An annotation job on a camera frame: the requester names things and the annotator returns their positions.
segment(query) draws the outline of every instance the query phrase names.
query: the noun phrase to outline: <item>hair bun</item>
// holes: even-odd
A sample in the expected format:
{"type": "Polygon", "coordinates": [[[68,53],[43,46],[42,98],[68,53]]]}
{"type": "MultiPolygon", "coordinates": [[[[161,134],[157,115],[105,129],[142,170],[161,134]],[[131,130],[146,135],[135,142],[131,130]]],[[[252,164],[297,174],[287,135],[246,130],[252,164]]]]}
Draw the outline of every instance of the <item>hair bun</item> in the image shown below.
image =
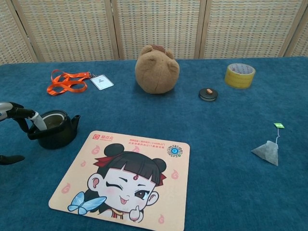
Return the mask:
{"type": "Polygon", "coordinates": [[[104,154],[106,156],[116,156],[124,151],[124,146],[120,143],[109,144],[104,149],[104,154]]]}
{"type": "Polygon", "coordinates": [[[159,169],[160,172],[165,171],[165,169],[167,168],[165,161],[163,161],[162,159],[156,158],[156,159],[153,159],[153,161],[158,166],[158,169],[159,169]]]}

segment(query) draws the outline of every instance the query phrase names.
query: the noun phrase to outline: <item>orange lanyard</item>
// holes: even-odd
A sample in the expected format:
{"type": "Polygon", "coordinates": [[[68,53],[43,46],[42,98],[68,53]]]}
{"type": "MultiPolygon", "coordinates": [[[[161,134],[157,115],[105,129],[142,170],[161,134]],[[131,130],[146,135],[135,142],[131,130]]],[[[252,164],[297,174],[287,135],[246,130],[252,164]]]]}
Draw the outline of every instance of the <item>orange lanyard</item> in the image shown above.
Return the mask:
{"type": "Polygon", "coordinates": [[[87,84],[86,82],[84,82],[84,79],[87,78],[91,78],[91,73],[90,72],[80,72],[80,73],[76,73],[76,74],[69,74],[66,73],[64,71],[61,70],[53,70],[53,72],[51,73],[51,82],[52,84],[47,88],[47,93],[50,95],[59,95],[62,94],[66,91],[70,91],[70,92],[75,92],[75,93],[79,93],[79,92],[84,92],[87,89],[87,84]],[[62,74],[60,74],[59,76],[53,78],[52,75],[56,72],[62,72],[62,74]],[[76,85],[76,84],[82,84],[84,85],[82,88],[79,89],[73,89],[71,88],[71,86],[76,85]],[[57,92],[55,90],[53,90],[53,88],[55,87],[60,87],[63,88],[62,91],[57,92]]]}

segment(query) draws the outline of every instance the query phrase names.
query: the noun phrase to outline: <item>tape roll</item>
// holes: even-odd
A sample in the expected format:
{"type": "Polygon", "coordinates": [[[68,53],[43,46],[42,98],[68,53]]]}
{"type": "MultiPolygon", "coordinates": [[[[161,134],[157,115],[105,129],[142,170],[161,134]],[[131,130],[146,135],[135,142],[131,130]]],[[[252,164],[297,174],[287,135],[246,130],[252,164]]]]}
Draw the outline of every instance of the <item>tape roll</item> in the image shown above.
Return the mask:
{"type": "Polygon", "coordinates": [[[256,70],[246,64],[230,64],[227,68],[225,82],[231,87],[245,89],[250,87],[256,70]]]}

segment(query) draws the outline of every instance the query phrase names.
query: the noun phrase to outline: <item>tea bag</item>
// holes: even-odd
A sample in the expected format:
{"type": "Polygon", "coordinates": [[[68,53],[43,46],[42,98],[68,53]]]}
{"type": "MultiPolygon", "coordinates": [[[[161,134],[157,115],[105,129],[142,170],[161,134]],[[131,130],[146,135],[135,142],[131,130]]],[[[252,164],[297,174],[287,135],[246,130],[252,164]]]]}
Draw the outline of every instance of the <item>tea bag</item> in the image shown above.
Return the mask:
{"type": "Polygon", "coordinates": [[[277,138],[276,143],[272,141],[267,141],[265,144],[251,150],[253,154],[256,154],[260,158],[270,162],[273,165],[278,166],[278,144],[277,139],[280,137],[279,135],[279,129],[284,128],[284,126],[281,123],[274,123],[274,125],[277,128],[277,138]]]}

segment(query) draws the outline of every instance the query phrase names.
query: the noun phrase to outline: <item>stuffed bear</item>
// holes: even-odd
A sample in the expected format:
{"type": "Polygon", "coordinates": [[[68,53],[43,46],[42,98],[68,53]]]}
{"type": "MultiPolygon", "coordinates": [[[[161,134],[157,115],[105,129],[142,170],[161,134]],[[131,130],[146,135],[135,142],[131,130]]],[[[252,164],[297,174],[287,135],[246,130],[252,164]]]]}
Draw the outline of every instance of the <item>stuffed bear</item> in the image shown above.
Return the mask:
{"type": "Polygon", "coordinates": [[[162,94],[175,86],[180,73],[172,51],[162,46],[143,47],[135,66],[136,81],[147,93],[162,94]]]}

